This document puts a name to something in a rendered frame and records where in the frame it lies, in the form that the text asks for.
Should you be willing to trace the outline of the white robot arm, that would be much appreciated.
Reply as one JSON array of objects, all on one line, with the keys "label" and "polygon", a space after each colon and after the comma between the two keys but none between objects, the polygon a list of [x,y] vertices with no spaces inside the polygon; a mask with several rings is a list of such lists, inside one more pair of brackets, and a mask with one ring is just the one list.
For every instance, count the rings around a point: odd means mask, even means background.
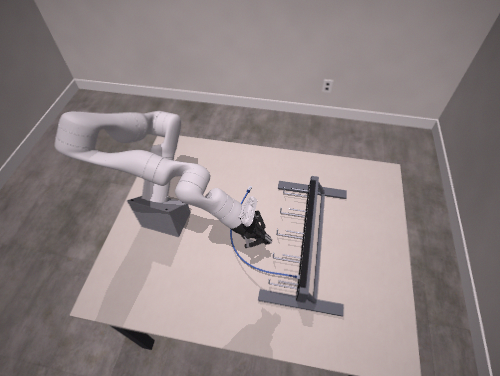
[{"label": "white robot arm", "polygon": [[[167,202],[171,179],[181,176],[175,189],[181,202],[209,212],[231,229],[241,223],[250,226],[257,205],[254,196],[242,205],[223,190],[214,188],[204,197],[210,181],[209,171],[199,164],[174,161],[181,130],[180,117],[162,111],[145,115],[147,120],[138,113],[66,112],[59,120],[55,148],[67,157],[145,179],[142,199],[152,202]],[[95,149],[102,129],[120,143],[137,142],[147,134],[165,139],[162,144],[151,146],[150,152],[105,153]]]}]

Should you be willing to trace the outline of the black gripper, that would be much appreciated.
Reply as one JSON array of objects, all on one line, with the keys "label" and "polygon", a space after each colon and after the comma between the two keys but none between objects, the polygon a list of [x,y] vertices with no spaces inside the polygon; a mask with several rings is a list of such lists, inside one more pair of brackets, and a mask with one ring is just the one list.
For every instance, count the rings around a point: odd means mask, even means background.
[{"label": "black gripper", "polygon": [[[259,224],[259,222],[261,223],[261,225]],[[253,222],[250,226],[246,227],[241,223],[238,227],[230,229],[240,234],[242,238],[245,239],[245,248],[250,248],[262,243],[264,243],[265,245],[272,244],[272,238],[266,233],[264,228],[266,228],[266,226],[258,210],[255,211]],[[255,238],[256,241],[252,241],[249,238]]]}]

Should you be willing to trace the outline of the dark grey rack frame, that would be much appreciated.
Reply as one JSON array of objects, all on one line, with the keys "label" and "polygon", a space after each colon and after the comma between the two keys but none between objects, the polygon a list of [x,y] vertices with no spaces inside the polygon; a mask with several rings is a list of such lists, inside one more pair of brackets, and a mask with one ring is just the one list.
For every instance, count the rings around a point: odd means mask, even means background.
[{"label": "dark grey rack frame", "polygon": [[[315,312],[320,312],[320,313],[326,313],[326,314],[331,314],[331,315],[337,315],[337,316],[343,317],[344,304],[329,302],[329,301],[324,301],[324,300],[318,300],[317,294],[318,294],[318,281],[319,281],[319,268],[320,268],[324,199],[325,199],[325,196],[346,199],[347,198],[347,190],[327,188],[327,187],[322,188],[321,184],[318,182],[319,182],[319,177],[317,177],[317,176],[311,176],[309,185],[300,184],[300,183],[293,183],[293,182],[286,182],[286,181],[279,181],[278,189],[283,190],[283,194],[290,194],[290,195],[307,197],[306,211],[289,208],[289,210],[302,211],[302,212],[306,212],[306,214],[305,214],[305,216],[303,216],[303,215],[284,213],[284,212],[281,212],[281,210],[282,210],[282,207],[281,207],[280,213],[282,213],[282,214],[305,217],[304,232],[303,233],[286,230],[287,232],[303,234],[303,238],[296,237],[296,236],[290,236],[290,235],[284,235],[284,234],[278,234],[278,229],[277,229],[277,233],[276,233],[277,235],[303,239],[301,257],[282,254],[283,256],[301,258],[300,261],[277,258],[277,257],[274,257],[274,253],[273,253],[273,258],[275,258],[275,259],[281,259],[281,260],[300,263],[299,275],[293,275],[294,278],[298,279],[298,284],[278,280],[278,282],[294,284],[294,285],[298,285],[298,286],[291,287],[291,286],[286,286],[286,285],[270,283],[270,279],[269,279],[268,284],[297,289],[297,295],[290,295],[290,294],[260,289],[258,301],[277,304],[277,305],[283,305],[283,306],[288,306],[288,307],[293,307],[293,308],[299,308],[299,309],[304,309],[304,310],[309,310],[309,311],[315,311]],[[305,196],[305,195],[285,193],[285,190],[301,192],[301,193],[308,193],[308,195]],[[310,283],[310,272],[311,272],[311,261],[312,261],[312,250],[313,250],[313,239],[314,239],[314,228],[315,228],[317,194],[321,195],[321,203],[320,203],[318,241],[317,241],[315,278],[314,278],[314,290],[313,290],[313,296],[316,298],[315,299],[309,293],[309,283]],[[309,246],[309,244],[310,244],[310,246]],[[309,257],[308,257],[308,255],[309,255]],[[308,267],[307,267],[307,265],[308,265]],[[307,275],[307,278],[306,278],[306,275]],[[305,286],[306,286],[306,288],[305,288]]]}]

